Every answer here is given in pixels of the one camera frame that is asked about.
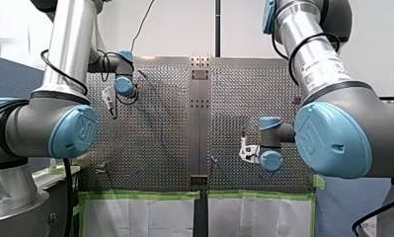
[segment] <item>green tape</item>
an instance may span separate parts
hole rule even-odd
[[[286,200],[312,200],[314,194],[285,194],[277,192],[256,191],[209,191],[208,198],[211,199],[239,199],[239,198],[266,198]]]
[[[145,199],[145,200],[187,200],[199,199],[199,192],[155,193],[141,191],[116,191],[80,193],[79,198],[87,199]]]
[[[86,209],[86,200],[83,198],[80,198],[80,196],[79,196],[79,225],[80,225],[79,232],[80,232],[80,237],[83,237],[85,209]]]
[[[321,176],[314,175],[313,176],[313,186],[316,188],[319,188],[320,190],[325,190],[326,182]]]
[[[73,216],[79,213],[79,205],[73,207]]]
[[[316,203],[317,203],[317,197],[314,195],[314,199],[311,200],[311,237],[316,236]]]

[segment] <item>pegboard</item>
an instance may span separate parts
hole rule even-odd
[[[188,191],[190,176],[197,172],[208,175],[210,189],[309,192],[312,174],[294,145],[283,146],[284,168],[273,175],[238,157],[242,129],[248,143],[258,144],[259,117],[294,120],[293,100],[299,93],[286,63],[211,58],[204,66],[208,78],[198,81],[193,63],[191,58],[136,58],[139,100],[132,106],[118,104],[116,120],[101,96],[115,75],[107,82],[99,73],[88,75],[100,127],[81,190]]]
[[[102,91],[114,84],[115,75],[107,82],[100,73],[88,75],[99,133],[88,154],[90,164],[83,171],[81,189],[187,191],[192,165],[188,159],[190,60],[137,58],[134,66],[139,99],[130,106],[118,103],[117,119],[102,100]]]
[[[274,59],[213,59],[209,125],[209,188],[306,193],[312,173],[293,144],[284,144],[284,165],[271,174],[238,158],[240,136],[259,144],[258,120],[278,116],[293,122],[298,88],[288,77],[287,63]]]

